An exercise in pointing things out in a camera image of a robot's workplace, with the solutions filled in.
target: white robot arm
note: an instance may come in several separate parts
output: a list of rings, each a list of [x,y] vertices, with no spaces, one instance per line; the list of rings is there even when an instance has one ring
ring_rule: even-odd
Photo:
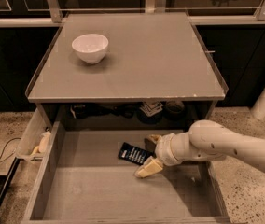
[[[200,120],[188,132],[148,137],[156,144],[156,158],[150,157],[135,173],[146,177],[183,161],[218,161],[237,158],[265,173],[265,139],[235,133],[210,120]]]

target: open drawer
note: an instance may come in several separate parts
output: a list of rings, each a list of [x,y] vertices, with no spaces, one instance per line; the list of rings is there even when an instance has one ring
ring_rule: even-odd
[[[143,147],[152,133],[178,130],[71,130],[60,108],[25,223],[230,223],[210,163],[167,167],[138,179],[120,160],[123,142]]]

